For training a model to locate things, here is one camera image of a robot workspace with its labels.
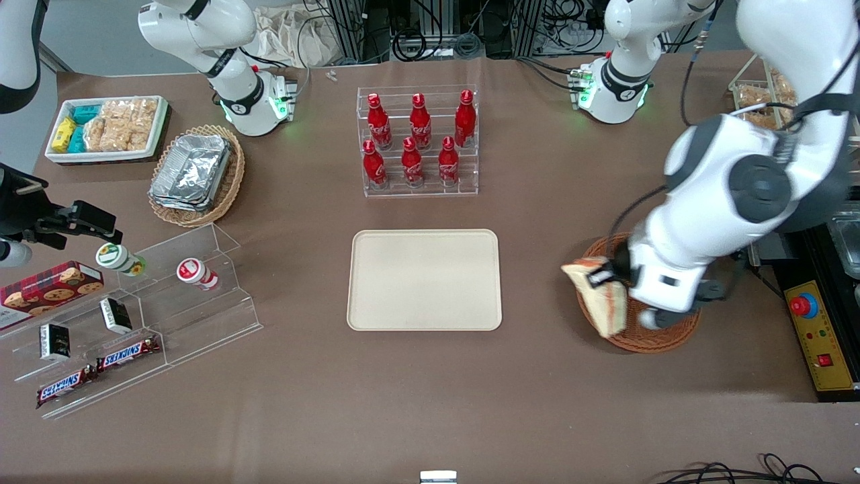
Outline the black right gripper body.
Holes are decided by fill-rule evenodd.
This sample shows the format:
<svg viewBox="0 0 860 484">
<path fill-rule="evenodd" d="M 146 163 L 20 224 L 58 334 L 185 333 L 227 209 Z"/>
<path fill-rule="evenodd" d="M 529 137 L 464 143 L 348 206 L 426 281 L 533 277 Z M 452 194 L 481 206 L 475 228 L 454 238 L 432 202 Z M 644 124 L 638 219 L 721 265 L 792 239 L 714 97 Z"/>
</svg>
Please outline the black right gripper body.
<svg viewBox="0 0 860 484">
<path fill-rule="evenodd" d="M 53 204 L 46 195 L 47 181 L 1 165 L 1 235 L 6 240 L 22 242 L 41 218 L 53 214 Z"/>
</svg>

